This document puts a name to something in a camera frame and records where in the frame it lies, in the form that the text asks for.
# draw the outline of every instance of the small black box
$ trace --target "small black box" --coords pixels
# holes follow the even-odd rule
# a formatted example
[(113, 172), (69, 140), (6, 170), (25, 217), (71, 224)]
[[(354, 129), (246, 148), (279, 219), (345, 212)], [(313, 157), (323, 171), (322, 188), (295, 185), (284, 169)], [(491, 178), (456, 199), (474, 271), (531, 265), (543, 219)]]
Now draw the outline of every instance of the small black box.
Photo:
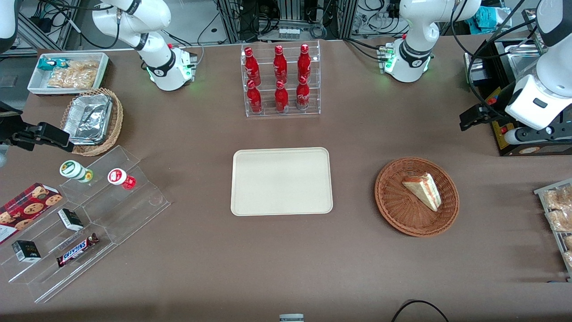
[(67, 229), (80, 231), (84, 228), (83, 223), (77, 214), (69, 209), (61, 209), (58, 211), (59, 218), (62, 219), (63, 225), (66, 226)]
[(35, 263), (42, 259), (33, 241), (15, 241), (12, 248), (18, 261)]

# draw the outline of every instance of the white plastic container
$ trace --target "white plastic container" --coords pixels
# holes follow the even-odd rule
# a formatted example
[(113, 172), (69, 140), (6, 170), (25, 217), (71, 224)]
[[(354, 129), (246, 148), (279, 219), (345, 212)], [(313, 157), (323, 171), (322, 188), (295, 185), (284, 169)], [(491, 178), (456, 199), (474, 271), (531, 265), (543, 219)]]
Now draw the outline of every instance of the white plastic container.
[(333, 208), (328, 150), (239, 150), (232, 164), (236, 216), (326, 214)]
[(50, 79), (51, 71), (50, 70), (42, 70), (39, 68), (34, 69), (34, 73), (32, 73), (32, 77), (30, 82), (28, 83), (28, 91), (30, 93), (34, 93), (36, 95), (68, 95), (68, 94), (79, 94), (83, 92), (90, 91), (91, 89), (97, 89), (101, 85), (101, 81), (103, 80), (105, 74), (105, 68), (107, 67), (109, 57), (101, 52), (93, 52), (93, 53), (49, 53), (49, 54), (41, 54), (40, 59), (42, 58), (67, 58), (70, 60), (96, 60), (100, 62), (100, 66), (97, 69), (96, 79), (93, 82), (93, 86), (90, 89), (77, 89), (77, 88), (51, 88), (47, 86), (47, 81)]

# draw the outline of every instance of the small white box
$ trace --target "small white box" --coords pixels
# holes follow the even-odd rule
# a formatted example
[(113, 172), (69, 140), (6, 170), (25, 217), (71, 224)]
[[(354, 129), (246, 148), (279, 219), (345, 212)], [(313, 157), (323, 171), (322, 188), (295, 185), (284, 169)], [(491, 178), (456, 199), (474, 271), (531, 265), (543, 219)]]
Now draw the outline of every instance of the small white box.
[(97, 89), (101, 85), (105, 74), (105, 68), (107, 67), (109, 57), (101, 52), (93, 53), (78, 53), (78, 52), (64, 52), (64, 53), (49, 53), (41, 54), (42, 58), (67, 58), (70, 60), (95, 60), (100, 62), (100, 66), (97, 69), (96, 79), (93, 82), (93, 86), (90, 89), (77, 89), (77, 88), (51, 88), (47, 86), (47, 81), (51, 77), (50, 70), (42, 70), (39, 68), (34, 69), (30, 82), (28, 83), (28, 91), (36, 95), (67, 95), (67, 94), (79, 94), (83, 92), (90, 91), (91, 89)]

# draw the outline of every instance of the round wicker basket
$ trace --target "round wicker basket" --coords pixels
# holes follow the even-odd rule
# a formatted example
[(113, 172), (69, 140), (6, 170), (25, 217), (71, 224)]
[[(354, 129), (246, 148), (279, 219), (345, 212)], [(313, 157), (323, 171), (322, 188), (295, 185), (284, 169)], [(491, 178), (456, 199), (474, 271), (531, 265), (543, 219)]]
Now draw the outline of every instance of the round wicker basket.
[[(433, 177), (441, 206), (429, 209), (402, 184), (408, 176)], [(449, 175), (435, 163), (421, 158), (401, 158), (387, 164), (375, 181), (375, 200), (383, 217), (399, 231), (416, 237), (438, 235), (451, 227), (459, 214), (459, 193)]]
[[(106, 94), (111, 96), (111, 98), (113, 99), (112, 114), (109, 119), (106, 139), (102, 144), (98, 146), (75, 146), (72, 152), (74, 154), (80, 154), (83, 156), (96, 156), (102, 154), (103, 152), (111, 149), (115, 145), (115, 142), (119, 137), (119, 133), (121, 132), (121, 123), (123, 122), (123, 106), (121, 105), (121, 102), (112, 91), (105, 88), (94, 89), (92, 91), (81, 93), (80, 95), (87, 96), (96, 94)], [(72, 107), (72, 102), (70, 102), (70, 104), (67, 105), (66, 111), (63, 114), (63, 118), (59, 128), (63, 128), (63, 126), (65, 125), (67, 120), (67, 115), (71, 107)]]

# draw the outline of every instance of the table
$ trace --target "table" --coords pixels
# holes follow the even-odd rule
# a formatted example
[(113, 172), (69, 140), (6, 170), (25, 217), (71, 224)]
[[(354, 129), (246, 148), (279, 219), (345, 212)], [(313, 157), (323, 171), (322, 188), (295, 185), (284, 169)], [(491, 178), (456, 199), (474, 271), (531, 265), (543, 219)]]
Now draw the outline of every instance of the table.
[[(342, 41), (321, 45), (322, 114), (302, 119), (245, 117), (239, 46), (206, 48), (196, 81), (175, 92), (149, 81), (136, 52), (108, 52), (106, 87), (125, 109), (118, 143), (173, 204), (47, 304), (2, 278), (0, 320), (389, 321), (407, 299), (424, 299), (451, 321), (569, 321), (572, 285), (545, 283), (563, 281), (565, 267), (532, 191), (571, 177), (570, 157), (501, 158), (489, 127), (460, 132), (458, 115), (477, 99), (451, 37), (413, 84), (380, 75)], [(59, 124), (69, 100), (30, 95), (24, 118)], [(328, 149), (333, 210), (232, 215), (233, 154), (288, 147)], [(70, 158), (44, 146), (7, 156), (3, 201), (33, 182), (62, 183), (58, 166)], [(377, 210), (375, 178), (404, 156), (439, 164), (456, 183), (459, 217), (442, 235), (406, 236)], [(421, 304), (401, 317), (415, 319), (440, 321)]]

